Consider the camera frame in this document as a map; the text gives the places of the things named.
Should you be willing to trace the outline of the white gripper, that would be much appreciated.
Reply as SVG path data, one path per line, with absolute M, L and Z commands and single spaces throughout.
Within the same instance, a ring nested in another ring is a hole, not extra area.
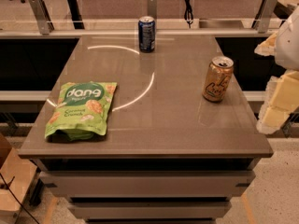
M 256 128 L 260 133 L 272 134 L 299 107 L 299 7 L 280 26 L 278 33 L 271 34 L 254 52 L 275 56 L 278 65 L 291 69 L 280 77 L 271 77 L 266 85 Z

